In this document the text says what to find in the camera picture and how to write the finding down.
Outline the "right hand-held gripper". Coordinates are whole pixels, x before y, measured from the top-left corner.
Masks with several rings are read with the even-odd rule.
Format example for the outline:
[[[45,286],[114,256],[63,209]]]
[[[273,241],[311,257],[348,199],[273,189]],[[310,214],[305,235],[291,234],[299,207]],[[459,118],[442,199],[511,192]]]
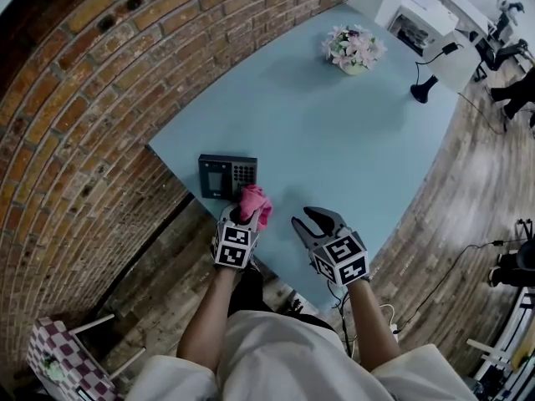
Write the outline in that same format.
[[[358,232],[347,227],[337,212],[317,206],[305,206],[303,211],[323,235],[317,239],[300,219],[291,219],[293,229],[308,248],[316,271],[338,287],[366,278],[369,256]]]

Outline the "pink cloth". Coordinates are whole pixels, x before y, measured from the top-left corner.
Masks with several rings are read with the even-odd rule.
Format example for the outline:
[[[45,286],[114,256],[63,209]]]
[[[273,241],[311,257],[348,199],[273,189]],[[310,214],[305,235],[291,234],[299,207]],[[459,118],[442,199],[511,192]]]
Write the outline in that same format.
[[[273,204],[263,189],[258,185],[249,185],[242,191],[239,202],[241,221],[249,221],[259,211],[257,231],[262,231],[268,226],[268,219],[273,213]]]

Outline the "black keypad device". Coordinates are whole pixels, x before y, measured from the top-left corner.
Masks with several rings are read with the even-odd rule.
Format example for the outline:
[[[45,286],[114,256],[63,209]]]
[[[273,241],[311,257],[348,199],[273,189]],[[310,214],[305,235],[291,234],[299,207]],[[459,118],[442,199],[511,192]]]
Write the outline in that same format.
[[[257,183],[257,158],[201,154],[198,170],[204,198],[234,201]]]

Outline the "person's left forearm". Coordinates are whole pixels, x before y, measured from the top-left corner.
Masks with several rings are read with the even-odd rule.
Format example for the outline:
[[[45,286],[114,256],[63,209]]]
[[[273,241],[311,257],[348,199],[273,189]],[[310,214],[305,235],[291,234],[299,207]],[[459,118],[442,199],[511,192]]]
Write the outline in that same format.
[[[217,268],[193,318],[186,326],[176,356],[216,372],[227,327],[227,314],[237,272]]]

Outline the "person's right forearm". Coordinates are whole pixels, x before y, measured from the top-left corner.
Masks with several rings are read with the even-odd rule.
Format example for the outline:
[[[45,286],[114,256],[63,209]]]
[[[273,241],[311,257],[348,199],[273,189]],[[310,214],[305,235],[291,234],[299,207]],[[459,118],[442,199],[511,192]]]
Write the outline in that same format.
[[[399,357],[401,349],[380,310],[370,284],[361,278],[351,282],[347,288],[360,362],[363,368],[372,372]]]

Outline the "person's black trousers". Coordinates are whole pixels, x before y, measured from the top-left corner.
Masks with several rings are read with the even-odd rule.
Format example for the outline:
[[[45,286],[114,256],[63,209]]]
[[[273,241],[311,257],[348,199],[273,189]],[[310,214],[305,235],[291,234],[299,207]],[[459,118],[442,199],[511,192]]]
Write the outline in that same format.
[[[230,317],[237,312],[270,312],[276,315],[291,317],[316,327],[322,327],[334,332],[334,329],[324,320],[313,314],[292,314],[286,313],[288,301],[275,311],[268,306],[263,300],[263,277],[262,273],[248,270],[243,271],[242,277],[235,286],[228,308],[227,316]]]

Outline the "person's right sneaker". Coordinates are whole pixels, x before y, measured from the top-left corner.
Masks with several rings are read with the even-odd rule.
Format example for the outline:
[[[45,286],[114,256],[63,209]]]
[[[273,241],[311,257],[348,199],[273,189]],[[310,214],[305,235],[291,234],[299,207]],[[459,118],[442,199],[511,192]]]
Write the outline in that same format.
[[[313,306],[297,292],[292,292],[288,296],[288,307],[286,313],[292,314],[314,314]]]

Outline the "white power strip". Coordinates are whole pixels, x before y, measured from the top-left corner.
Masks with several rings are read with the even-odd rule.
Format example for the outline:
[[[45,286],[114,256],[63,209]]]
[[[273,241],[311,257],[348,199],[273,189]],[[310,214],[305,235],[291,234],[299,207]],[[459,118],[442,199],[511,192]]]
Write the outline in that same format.
[[[394,308],[394,306],[389,304],[389,303],[383,303],[383,304],[380,304],[380,308],[381,309],[389,309],[390,310],[390,318],[388,319],[390,331],[392,332],[392,334],[395,337],[395,339],[398,339],[399,330],[398,330],[397,324],[395,323],[395,308]]]

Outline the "black gooseneck desk lamp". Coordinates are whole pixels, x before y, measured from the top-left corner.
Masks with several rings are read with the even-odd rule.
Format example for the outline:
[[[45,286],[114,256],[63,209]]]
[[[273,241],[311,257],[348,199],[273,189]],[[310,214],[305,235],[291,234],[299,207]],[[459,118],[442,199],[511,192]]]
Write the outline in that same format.
[[[416,63],[417,77],[415,84],[410,86],[410,93],[413,98],[421,104],[426,104],[429,98],[430,90],[439,82],[439,79],[432,74],[424,83],[420,83],[420,66],[429,65],[433,63],[442,55],[449,55],[450,53],[455,52],[459,48],[459,45],[455,42],[448,43],[445,45],[442,50],[432,59],[425,63]]]

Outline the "potted pink white flowers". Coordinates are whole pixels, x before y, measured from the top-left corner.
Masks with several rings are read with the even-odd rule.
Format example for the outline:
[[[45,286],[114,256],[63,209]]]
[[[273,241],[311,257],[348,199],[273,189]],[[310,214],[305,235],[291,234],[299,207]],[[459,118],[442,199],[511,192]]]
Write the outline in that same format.
[[[372,70],[387,52],[381,40],[357,24],[334,26],[321,46],[325,58],[347,75]]]

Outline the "small white-legged table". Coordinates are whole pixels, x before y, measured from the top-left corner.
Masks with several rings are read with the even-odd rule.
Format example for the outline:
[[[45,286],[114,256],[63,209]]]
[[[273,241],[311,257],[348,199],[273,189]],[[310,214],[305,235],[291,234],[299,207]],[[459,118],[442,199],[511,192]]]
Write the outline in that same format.
[[[92,322],[86,323],[84,325],[81,325],[79,327],[76,327],[74,329],[68,330],[68,334],[70,337],[74,340],[74,342],[77,344],[77,346],[81,349],[81,351],[85,354],[85,356],[97,367],[98,370],[100,370],[110,381],[116,380],[131,364],[133,364],[136,360],[138,360],[145,352],[146,347],[142,347],[138,349],[135,354],[133,354],[128,360],[123,362],[114,372],[109,373],[91,354],[91,352],[84,346],[83,342],[79,339],[78,334],[88,331],[89,329],[99,326],[100,324],[107,322],[111,319],[115,318],[115,315],[113,313],[106,315],[102,318],[96,319]]]

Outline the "white metal rack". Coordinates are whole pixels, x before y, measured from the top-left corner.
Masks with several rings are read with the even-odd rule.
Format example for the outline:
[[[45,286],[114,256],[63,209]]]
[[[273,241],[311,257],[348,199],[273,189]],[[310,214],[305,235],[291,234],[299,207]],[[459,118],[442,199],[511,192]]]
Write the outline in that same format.
[[[482,364],[469,379],[480,401],[535,401],[535,288],[523,288],[496,342],[469,339]]]

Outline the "small white flower bunch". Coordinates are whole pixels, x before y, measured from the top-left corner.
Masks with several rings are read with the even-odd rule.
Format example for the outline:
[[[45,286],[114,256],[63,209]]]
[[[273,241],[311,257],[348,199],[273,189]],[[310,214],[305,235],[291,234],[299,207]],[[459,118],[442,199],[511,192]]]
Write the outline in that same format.
[[[56,383],[63,382],[65,379],[64,371],[59,361],[51,356],[46,356],[42,360],[43,370],[47,377]]]

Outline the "white shelf cabinet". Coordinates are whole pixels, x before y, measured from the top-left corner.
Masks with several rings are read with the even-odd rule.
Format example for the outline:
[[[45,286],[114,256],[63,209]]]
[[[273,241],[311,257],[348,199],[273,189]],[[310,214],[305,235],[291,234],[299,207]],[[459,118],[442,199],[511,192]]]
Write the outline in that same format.
[[[469,0],[379,0],[374,21],[391,32],[406,19],[431,41],[459,30],[474,33],[476,43],[489,33],[491,23]]]

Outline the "black office chair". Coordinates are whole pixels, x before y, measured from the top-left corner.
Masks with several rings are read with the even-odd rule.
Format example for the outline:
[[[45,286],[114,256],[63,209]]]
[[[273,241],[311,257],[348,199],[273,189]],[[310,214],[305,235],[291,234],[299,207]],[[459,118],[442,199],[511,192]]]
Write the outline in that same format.
[[[527,42],[520,39],[517,43],[494,50],[485,39],[481,39],[475,48],[480,56],[481,62],[476,67],[474,81],[480,82],[487,78],[487,72],[483,68],[485,64],[491,71],[497,71],[501,65],[513,56],[521,55],[535,64],[535,57],[529,52]]]

